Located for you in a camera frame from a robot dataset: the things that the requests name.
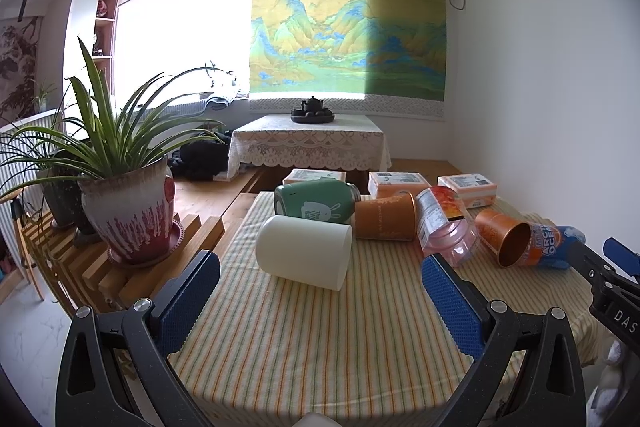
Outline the blue Arctic Ocean cup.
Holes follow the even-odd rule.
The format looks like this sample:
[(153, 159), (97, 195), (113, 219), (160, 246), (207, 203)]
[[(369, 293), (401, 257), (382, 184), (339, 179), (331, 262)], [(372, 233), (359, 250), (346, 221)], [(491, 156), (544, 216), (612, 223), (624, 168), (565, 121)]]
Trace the blue Arctic Ocean cup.
[(529, 222), (530, 239), (516, 262), (520, 267), (538, 267), (566, 270), (570, 267), (567, 261), (567, 248), (571, 243), (586, 243), (586, 236), (578, 228), (570, 225), (543, 225)]

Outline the copper orange cup right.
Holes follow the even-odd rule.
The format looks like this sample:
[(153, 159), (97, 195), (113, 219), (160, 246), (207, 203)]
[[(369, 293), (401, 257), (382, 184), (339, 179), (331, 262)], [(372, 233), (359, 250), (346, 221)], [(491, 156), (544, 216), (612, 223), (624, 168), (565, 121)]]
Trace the copper orange cup right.
[(525, 254), (532, 237), (532, 227), (528, 222), (485, 209), (474, 218), (474, 223), (480, 238), (495, 254), (500, 267), (516, 265)]

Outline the orange cup left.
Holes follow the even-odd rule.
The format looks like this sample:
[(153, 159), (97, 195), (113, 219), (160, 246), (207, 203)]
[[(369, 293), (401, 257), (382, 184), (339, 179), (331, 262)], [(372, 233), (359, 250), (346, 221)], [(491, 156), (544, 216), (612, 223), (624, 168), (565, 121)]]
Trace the orange cup left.
[(414, 196), (407, 192), (363, 199), (355, 204), (354, 230), (357, 239), (410, 242), (416, 237), (416, 222), (416, 202)]

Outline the wooden slatted bench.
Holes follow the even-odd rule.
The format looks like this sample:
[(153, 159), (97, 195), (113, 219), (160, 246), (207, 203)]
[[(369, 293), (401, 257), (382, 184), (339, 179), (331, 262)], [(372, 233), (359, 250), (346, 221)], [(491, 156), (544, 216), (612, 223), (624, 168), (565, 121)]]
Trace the wooden slatted bench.
[(217, 216), (187, 215), (177, 222), (183, 226), (177, 248), (157, 265), (145, 268), (115, 265), (102, 242), (75, 246), (75, 232), (53, 228), (49, 211), (38, 217), (24, 213), (14, 222), (14, 231), (29, 268), (38, 268), (63, 310), (72, 315), (83, 305), (112, 311), (155, 296), (199, 251), (211, 251), (224, 236), (224, 222)]

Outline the tissue pack right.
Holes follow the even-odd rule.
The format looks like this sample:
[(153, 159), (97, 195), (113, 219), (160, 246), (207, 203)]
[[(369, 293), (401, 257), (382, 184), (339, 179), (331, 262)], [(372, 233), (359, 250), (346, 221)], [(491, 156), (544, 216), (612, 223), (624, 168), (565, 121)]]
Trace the tissue pack right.
[(437, 185), (454, 191), (468, 209), (491, 206), (497, 197), (498, 185), (479, 173), (440, 176)]

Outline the tissue pack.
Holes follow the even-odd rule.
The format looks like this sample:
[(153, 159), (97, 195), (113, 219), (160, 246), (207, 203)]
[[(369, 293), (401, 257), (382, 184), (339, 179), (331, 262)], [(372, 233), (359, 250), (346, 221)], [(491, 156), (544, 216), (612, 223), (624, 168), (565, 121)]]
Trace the tissue pack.
[(437, 185), (454, 191), (468, 209), (491, 206), (497, 197), (498, 185), (479, 173), (440, 176)]
[(394, 196), (408, 192), (419, 195), (431, 187), (427, 179), (417, 172), (370, 172), (368, 191), (373, 198)]
[(333, 179), (345, 182), (346, 173), (344, 173), (344, 171), (295, 168), (282, 180), (282, 183), (284, 185), (288, 185), (299, 182), (318, 181), (324, 179)]

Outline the striped tablecloth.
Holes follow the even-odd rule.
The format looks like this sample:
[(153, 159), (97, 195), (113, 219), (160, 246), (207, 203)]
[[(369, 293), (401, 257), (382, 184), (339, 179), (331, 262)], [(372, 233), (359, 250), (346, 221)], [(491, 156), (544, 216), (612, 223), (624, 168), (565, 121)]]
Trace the striped tablecloth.
[(170, 363), (214, 422), (288, 426), (317, 412), (345, 426), (429, 424), (471, 359), (421, 280), (416, 243), (358, 242), (339, 291), (272, 277), (255, 242), (273, 213), (259, 194), (221, 277)]

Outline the red white flower pot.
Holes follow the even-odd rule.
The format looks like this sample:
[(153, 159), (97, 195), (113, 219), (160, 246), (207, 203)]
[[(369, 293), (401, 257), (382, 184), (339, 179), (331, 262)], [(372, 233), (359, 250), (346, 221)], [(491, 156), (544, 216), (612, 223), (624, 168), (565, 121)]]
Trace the red white flower pot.
[(113, 265), (145, 268), (169, 257), (184, 230), (174, 217), (175, 180), (166, 156), (114, 178), (78, 180), (85, 214)]

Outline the tissue pack left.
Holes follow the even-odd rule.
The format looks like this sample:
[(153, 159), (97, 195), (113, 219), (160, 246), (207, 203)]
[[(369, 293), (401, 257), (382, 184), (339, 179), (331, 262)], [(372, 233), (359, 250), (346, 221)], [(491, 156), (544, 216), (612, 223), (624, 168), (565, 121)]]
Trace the tissue pack left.
[(346, 173), (344, 173), (344, 171), (295, 168), (282, 180), (282, 183), (284, 185), (288, 185), (299, 182), (318, 181), (324, 179), (333, 179), (345, 182)]

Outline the black bag on floor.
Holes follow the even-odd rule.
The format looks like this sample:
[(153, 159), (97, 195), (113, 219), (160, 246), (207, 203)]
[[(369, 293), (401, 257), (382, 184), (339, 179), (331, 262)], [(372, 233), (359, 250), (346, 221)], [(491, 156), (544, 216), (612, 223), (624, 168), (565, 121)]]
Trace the black bag on floor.
[(174, 178), (186, 181), (213, 181), (227, 171), (231, 134), (200, 132), (196, 140), (181, 145), (168, 158), (168, 168)]

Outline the green spider plant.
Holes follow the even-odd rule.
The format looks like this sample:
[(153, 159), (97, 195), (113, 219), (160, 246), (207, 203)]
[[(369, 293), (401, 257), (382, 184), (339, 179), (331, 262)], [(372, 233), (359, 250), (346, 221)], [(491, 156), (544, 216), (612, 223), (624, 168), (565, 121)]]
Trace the green spider plant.
[(117, 108), (96, 61), (85, 43), (78, 44), (88, 80), (76, 76), (67, 79), (73, 91), (72, 113), (58, 109), (50, 126), (23, 124), (1, 139), (3, 167), (18, 164), (32, 173), (49, 170), (51, 174), (22, 182), (9, 176), (1, 183), (2, 196), (39, 184), (116, 179), (165, 159), (180, 146), (221, 140), (224, 124), (206, 116), (203, 109), (171, 113), (171, 104), (184, 94), (156, 101), (174, 83), (196, 72), (210, 72), (214, 65), (196, 66), (176, 75), (160, 72), (142, 82)]

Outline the black teapot set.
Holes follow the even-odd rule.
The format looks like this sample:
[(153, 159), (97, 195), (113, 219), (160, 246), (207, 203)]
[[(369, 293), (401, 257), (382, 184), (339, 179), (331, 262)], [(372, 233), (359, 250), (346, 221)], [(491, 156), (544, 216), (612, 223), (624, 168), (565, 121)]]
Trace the black teapot set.
[(312, 96), (300, 102), (298, 107), (291, 110), (290, 118), (295, 124), (329, 124), (335, 115), (331, 109), (324, 106), (324, 102)]

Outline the lace covered low table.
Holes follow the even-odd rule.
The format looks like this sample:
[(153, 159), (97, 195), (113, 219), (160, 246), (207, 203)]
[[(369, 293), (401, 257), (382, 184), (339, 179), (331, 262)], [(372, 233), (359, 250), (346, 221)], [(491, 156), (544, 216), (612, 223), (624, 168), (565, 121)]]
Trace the lace covered low table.
[(243, 164), (342, 171), (385, 172), (390, 150), (384, 132), (367, 116), (338, 115), (329, 124), (295, 124), (266, 115), (232, 132), (227, 174)]

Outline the landscape painting roller blind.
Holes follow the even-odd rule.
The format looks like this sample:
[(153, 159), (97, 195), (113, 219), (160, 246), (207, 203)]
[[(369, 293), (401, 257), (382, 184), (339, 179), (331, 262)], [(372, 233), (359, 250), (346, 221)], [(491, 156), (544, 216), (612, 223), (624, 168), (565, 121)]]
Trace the landscape painting roller blind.
[(440, 119), (446, 0), (252, 0), (250, 99), (314, 95), (359, 113)]

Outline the ink painting wall scroll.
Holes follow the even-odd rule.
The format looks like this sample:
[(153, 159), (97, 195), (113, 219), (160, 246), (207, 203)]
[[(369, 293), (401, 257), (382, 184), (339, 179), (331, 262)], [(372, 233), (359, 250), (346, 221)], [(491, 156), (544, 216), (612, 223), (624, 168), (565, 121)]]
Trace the ink painting wall scroll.
[(38, 16), (1, 22), (1, 126), (34, 113), (40, 28)]

